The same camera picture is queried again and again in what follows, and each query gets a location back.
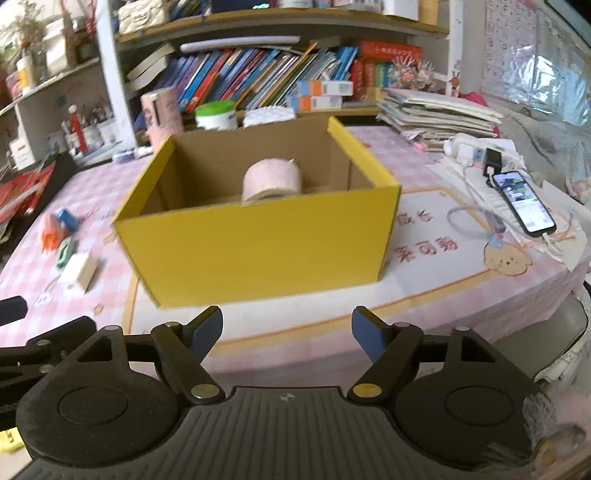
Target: yellow cardboard box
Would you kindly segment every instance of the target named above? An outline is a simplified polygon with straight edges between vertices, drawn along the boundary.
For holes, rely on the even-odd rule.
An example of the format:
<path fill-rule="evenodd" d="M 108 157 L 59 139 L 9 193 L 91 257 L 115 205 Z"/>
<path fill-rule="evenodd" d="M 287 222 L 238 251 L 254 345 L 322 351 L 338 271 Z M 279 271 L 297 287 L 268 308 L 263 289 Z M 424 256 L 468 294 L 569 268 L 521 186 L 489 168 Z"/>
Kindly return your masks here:
<path fill-rule="evenodd" d="M 263 158 L 295 159 L 304 194 L 241 203 Z M 159 306 L 284 296 L 379 277 L 401 186 L 334 117 L 166 141 L 114 228 Z"/>

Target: box flap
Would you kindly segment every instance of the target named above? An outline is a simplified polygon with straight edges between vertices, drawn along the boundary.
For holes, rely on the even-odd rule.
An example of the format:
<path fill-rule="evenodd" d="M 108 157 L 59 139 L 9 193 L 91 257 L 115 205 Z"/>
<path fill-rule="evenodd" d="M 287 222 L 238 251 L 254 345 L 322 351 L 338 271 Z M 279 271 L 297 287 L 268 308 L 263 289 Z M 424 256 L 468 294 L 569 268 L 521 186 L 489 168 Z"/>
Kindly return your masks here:
<path fill-rule="evenodd" d="M 334 116 L 329 118 L 328 133 L 362 170 L 374 187 L 399 187 L 394 176 Z"/>

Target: red pen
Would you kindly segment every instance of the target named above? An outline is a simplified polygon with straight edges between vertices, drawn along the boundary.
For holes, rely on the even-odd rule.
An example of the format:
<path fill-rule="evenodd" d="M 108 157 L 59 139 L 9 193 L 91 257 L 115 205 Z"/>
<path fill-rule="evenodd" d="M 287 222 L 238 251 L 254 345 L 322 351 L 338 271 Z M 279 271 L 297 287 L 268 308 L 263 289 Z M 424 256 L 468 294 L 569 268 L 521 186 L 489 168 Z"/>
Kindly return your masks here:
<path fill-rule="evenodd" d="M 84 133 L 82 132 L 82 126 L 80 125 L 80 120 L 78 120 L 76 110 L 76 105 L 70 105 L 68 109 L 68 112 L 70 112 L 70 123 L 72 124 L 72 131 L 78 137 L 80 151 L 86 155 L 88 153 L 88 146 L 86 145 L 86 140 L 84 140 Z"/>

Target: green lid jar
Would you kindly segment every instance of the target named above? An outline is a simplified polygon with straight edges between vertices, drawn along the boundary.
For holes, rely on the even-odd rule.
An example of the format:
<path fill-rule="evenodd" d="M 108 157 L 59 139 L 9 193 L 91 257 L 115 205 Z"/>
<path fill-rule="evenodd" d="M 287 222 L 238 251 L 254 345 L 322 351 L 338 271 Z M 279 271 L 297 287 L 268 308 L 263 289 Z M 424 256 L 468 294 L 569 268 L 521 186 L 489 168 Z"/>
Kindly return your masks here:
<path fill-rule="evenodd" d="M 235 130 L 238 128 L 236 106 L 231 100 L 204 103 L 195 111 L 198 128 L 205 130 Z"/>

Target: pink toilet paper roll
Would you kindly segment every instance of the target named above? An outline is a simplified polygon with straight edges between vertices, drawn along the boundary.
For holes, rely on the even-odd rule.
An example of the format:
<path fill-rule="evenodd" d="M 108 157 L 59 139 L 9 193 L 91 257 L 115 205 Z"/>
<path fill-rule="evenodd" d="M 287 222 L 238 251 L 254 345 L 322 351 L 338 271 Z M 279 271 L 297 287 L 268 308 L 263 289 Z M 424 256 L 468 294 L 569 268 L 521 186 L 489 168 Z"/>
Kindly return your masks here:
<path fill-rule="evenodd" d="M 243 202 L 300 193 L 301 173 L 294 160 L 266 158 L 258 161 L 246 171 L 242 182 Z"/>

